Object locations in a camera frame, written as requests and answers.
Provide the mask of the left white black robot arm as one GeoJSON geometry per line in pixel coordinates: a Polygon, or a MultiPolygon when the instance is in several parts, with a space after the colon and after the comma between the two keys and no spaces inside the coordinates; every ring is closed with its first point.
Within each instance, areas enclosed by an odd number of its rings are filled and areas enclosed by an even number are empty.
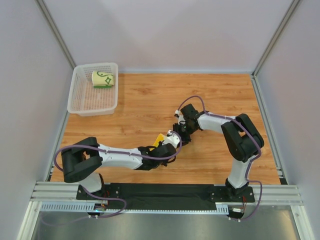
{"type": "Polygon", "coordinates": [[[95,171],[101,167],[122,167],[131,170],[149,171],[158,166],[167,166],[175,161],[182,148],[179,136],[165,136],[158,146],[138,148],[115,148],[97,142],[96,137],[88,137],[77,144],[63,147],[62,166],[65,183],[79,183],[89,192],[95,193],[103,188],[103,177],[95,171]]]}

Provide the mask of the green patterned towel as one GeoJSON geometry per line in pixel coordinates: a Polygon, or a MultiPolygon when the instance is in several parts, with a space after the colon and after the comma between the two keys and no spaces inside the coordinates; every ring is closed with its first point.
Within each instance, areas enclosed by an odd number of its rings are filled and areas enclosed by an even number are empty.
{"type": "Polygon", "coordinates": [[[112,88],[115,85],[115,77],[111,73],[93,71],[91,81],[94,88],[112,88]]]}

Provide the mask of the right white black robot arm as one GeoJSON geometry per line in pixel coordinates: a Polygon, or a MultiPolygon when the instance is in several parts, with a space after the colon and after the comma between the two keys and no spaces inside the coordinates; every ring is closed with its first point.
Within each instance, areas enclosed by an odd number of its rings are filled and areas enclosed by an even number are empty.
{"type": "Polygon", "coordinates": [[[181,137],[182,145],[191,142],[197,130],[223,134],[227,148],[233,157],[229,176],[225,181],[227,196],[236,200],[249,185],[248,174],[252,162],[261,156],[264,140],[247,114],[222,116],[207,111],[197,111],[192,104],[175,111],[178,119],[173,130],[181,137]]]}

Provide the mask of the white yellow patterned towel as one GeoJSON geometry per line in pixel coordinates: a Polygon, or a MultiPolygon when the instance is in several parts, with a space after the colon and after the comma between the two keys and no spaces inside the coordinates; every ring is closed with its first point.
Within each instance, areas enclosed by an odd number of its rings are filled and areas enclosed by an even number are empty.
{"type": "Polygon", "coordinates": [[[154,141],[154,143],[153,143],[151,146],[148,146],[149,150],[151,151],[151,150],[159,147],[166,138],[167,138],[166,135],[160,133],[160,134],[156,137],[156,140],[154,141]]]}

